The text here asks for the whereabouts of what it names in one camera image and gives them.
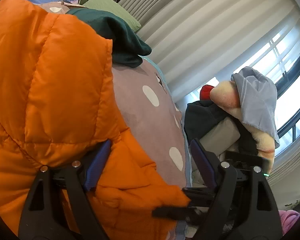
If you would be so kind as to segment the orange puffer jacket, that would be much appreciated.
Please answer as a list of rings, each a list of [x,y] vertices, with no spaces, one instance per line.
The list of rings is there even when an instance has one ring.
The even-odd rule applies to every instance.
[[[75,16],[0,0],[0,217],[13,233],[40,168],[106,140],[110,156],[87,197],[110,239],[166,239],[175,222],[152,211],[189,203],[125,124],[111,52],[112,41]]]

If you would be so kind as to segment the pink hoodie sleeve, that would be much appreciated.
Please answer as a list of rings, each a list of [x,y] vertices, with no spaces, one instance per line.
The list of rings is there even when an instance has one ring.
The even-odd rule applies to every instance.
[[[296,223],[296,221],[300,217],[300,213],[295,210],[279,210],[279,216],[281,220],[282,233],[283,235],[285,235]]]

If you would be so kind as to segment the black garment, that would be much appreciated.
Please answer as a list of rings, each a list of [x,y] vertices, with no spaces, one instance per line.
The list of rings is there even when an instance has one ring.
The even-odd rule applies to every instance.
[[[188,143],[201,139],[219,122],[230,115],[211,100],[188,103],[185,111],[184,129]]]

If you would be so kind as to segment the mauve deer print bedsheet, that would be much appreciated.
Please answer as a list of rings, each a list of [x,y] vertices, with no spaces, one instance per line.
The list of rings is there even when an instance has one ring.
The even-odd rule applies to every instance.
[[[29,154],[56,166],[110,140],[88,193],[93,211],[110,239],[166,239],[176,220],[152,211],[187,207],[189,198],[180,114],[161,75],[145,60],[113,62],[113,41],[76,16],[38,11],[47,36],[33,93],[38,116],[25,127]]]

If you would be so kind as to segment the grey blue cloth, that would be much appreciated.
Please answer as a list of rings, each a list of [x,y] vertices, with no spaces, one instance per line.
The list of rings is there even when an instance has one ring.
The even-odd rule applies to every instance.
[[[243,123],[270,135],[278,148],[280,142],[275,125],[277,88],[273,81],[251,67],[232,74],[231,81],[238,90]]]

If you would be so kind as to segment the folded dark green garment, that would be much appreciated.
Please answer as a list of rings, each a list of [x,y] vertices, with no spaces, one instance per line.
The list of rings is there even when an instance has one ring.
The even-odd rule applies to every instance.
[[[69,10],[68,14],[91,26],[103,38],[113,41],[112,58],[115,63],[136,68],[142,64],[142,57],[152,52],[125,20],[111,12],[77,8]]]

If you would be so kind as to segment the grey pleated curtain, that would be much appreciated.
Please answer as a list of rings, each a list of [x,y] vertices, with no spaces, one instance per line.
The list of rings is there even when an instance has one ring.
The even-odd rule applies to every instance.
[[[230,75],[266,42],[300,51],[294,0],[114,0],[136,18],[174,101],[216,74]]]

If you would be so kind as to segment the green pillow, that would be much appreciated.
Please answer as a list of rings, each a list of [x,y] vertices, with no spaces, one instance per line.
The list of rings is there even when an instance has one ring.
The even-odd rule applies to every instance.
[[[83,6],[89,9],[111,12],[125,20],[134,32],[141,28],[140,22],[114,0],[88,0]]]

